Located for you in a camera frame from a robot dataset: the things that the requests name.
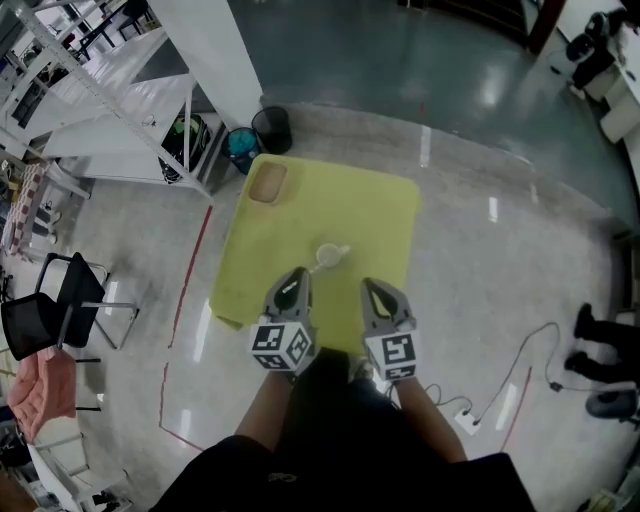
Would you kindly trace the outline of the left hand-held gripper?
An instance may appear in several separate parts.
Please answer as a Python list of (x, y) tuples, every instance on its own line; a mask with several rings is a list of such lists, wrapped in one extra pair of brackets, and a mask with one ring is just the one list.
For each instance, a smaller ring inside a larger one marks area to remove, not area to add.
[[(250, 327), (251, 356), (268, 371), (298, 373), (315, 355), (311, 273), (304, 267), (279, 277), (269, 289), (263, 312)], [(273, 316), (297, 316), (291, 320)]]

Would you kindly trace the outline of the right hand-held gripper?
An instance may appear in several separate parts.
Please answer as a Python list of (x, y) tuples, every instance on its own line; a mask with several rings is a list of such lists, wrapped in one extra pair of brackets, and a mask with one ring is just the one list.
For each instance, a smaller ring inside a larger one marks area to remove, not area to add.
[(415, 377), (419, 360), (419, 331), (409, 321), (413, 314), (407, 296), (390, 283), (374, 278), (364, 278), (360, 292), (366, 329), (376, 329), (379, 318), (399, 323), (386, 332), (364, 337), (367, 356), (379, 376), (387, 382)]

